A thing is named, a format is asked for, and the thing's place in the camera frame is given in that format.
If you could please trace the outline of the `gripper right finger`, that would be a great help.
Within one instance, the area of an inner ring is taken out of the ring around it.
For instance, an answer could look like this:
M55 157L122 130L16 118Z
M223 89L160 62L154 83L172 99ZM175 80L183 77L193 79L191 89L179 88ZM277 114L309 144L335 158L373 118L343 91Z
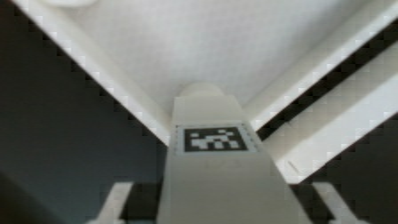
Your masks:
M334 185L312 182L291 186L311 224L371 224L357 217Z

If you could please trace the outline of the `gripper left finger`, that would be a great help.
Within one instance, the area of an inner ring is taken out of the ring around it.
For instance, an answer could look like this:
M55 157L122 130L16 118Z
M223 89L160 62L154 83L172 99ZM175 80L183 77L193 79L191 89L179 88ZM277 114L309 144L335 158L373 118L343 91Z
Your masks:
M158 211L158 185L115 182L101 210L85 224L154 224Z

